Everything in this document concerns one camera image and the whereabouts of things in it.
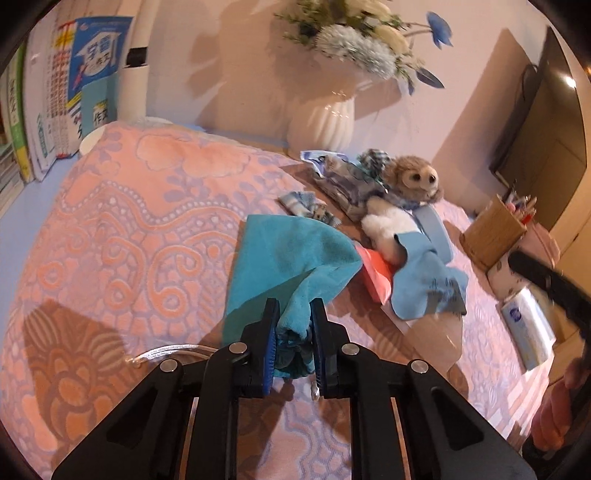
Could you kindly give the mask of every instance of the teal cloth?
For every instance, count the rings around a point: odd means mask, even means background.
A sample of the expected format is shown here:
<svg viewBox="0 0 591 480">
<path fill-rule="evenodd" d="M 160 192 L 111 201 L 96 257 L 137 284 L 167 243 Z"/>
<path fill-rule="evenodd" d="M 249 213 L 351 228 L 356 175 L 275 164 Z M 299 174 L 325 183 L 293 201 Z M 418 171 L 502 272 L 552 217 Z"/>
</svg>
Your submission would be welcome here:
<svg viewBox="0 0 591 480">
<path fill-rule="evenodd" d="M 222 342 L 240 340 L 261 319 L 267 298 L 281 305 L 275 376 L 314 371 L 310 302 L 327 304 L 361 268 L 353 242 L 331 226 L 304 217 L 249 215 L 228 292 Z"/>
</svg>

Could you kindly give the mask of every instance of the pink bedspread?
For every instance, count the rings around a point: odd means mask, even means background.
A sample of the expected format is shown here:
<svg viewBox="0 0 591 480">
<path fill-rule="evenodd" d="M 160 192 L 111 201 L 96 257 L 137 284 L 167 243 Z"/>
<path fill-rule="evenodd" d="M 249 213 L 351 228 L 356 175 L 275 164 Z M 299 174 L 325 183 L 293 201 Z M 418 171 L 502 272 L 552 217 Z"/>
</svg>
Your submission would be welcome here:
<svg viewBox="0 0 591 480">
<path fill-rule="evenodd" d="M 249 213 L 282 213 L 302 185 L 278 154 L 182 129 L 108 127 L 74 167 L 22 274 L 2 351 L 0 420 L 43 477 L 137 385 L 126 356 L 171 343 L 217 346 L 226 286 Z M 469 223 L 441 202 L 456 245 Z M 450 381 L 513 444 L 528 430 L 549 365 L 530 374 L 486 278 L 470 276 L 463 355 Z M 354 342 L 415 357 L 355 278 L 329 306 Z M 310 380 L 275 379 L 241 402 L 240 479 L 350 478 L 347 401 L 310 400 Z"/>
</svg>

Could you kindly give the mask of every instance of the plush toy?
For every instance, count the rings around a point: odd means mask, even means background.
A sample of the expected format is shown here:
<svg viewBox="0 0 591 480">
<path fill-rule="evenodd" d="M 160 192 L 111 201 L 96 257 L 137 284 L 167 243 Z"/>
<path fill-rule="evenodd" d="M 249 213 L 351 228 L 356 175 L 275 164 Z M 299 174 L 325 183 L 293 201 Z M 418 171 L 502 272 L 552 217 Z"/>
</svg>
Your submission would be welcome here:
<svg viewBox="0 0 591 480">
<path fill-rule="evenodd" d="M 386 262 L 397 268 L 402 267 L 407 260 L 406 250 L 394 235 L 419 232 L 418 225 L 408 212 L 380 197 L 371 197 L 367 202 L 367 210 L 368 214 L 361 220 L 363 231 Z"/>
<path fill-rule="evenodd" d="M 443 198 L 436 170 L 419 157 L 390 159 L 384 152 L 368 150 L 359 157 L 364 169 L 387 189 L 383 198 L 367 201 L 367 215 L 361 221 L 374 248 L 395 267 L 406 263 L 406 250 L 395 235 L 421 232 L 412 214 L 430 203 Z"/>
</svg>

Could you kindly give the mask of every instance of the white cable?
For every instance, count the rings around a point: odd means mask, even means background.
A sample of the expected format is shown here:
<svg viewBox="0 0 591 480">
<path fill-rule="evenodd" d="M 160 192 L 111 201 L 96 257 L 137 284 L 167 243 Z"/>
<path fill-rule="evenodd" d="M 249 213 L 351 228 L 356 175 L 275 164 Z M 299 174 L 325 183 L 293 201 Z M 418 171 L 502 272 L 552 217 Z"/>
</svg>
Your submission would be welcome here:
<svg viewBox="0 0 591 480">
<path fill-rule="evenodd" d="M 140 367 L 142 364 L 156 360 L 160 357 L 173 355 L 180 353 L 182 355 L 190 355 L 204 360 L 209 360 L 217 349 L 205 345 L 194 345 L 192 343 L 182 343 L 180 345 L 165 345 L 152 350 L 148 350 L 134 358 L 129 358 L 127 361 L 133 367 Z"/>
</svg>

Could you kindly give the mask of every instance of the tissue box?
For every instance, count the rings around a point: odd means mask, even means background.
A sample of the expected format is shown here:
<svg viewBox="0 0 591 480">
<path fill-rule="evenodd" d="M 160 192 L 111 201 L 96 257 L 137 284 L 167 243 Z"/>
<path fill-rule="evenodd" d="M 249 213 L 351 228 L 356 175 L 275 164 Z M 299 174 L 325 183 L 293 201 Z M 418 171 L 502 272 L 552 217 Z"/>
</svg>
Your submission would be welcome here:
<svg viewBox="0 0 591 480">
<path fill-rule="evenodd" d="M 526 370 L 533 370 L 550 358 L 556 337 L 528 288 L 511 296 L 501 307 L 501 313 Z"/>
</svg>

